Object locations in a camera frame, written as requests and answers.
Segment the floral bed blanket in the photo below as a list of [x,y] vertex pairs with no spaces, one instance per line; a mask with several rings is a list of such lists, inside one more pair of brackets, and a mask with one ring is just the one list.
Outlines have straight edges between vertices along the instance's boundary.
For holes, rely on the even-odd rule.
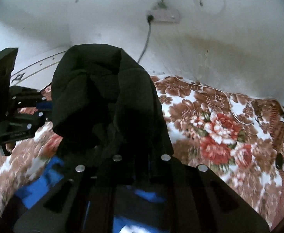
[[[284,109],[273,99],[227,93],[179,76],[152,80],[174,148],[189,166],[203,163],[275,228],[284,218]],[[0,155],[0,214],[36,181],[61,137],[47,122],[34,138]]]

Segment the white headboard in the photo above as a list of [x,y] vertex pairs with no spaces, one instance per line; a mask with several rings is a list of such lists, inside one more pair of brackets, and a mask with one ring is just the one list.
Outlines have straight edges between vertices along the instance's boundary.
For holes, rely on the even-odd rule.
[[43,90],[52,82],[53,74],[68,49],[69,46],[58,47],[23,63],[15,63],[10,86]]

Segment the white power strip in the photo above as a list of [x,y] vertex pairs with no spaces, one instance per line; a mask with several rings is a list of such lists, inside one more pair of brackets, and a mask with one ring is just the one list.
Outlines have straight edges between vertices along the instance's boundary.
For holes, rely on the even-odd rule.
[[155,9],[147,12],[147,17],[151,16],[153,23],[179,23],[180,13],[176,9]]

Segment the blue black hooded jacket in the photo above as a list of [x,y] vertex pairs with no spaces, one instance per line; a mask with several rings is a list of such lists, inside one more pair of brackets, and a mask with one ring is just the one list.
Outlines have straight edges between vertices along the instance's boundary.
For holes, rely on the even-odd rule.
[[123,226],[165,232],[135,219],[139,202],[160,198],[134,187],[133,162],[174,152],[156,88],[140,65],[114,46],[73,46],[53,76],[52,122],[63,160],[88,156],[97,163],[121,155],[112,232]]

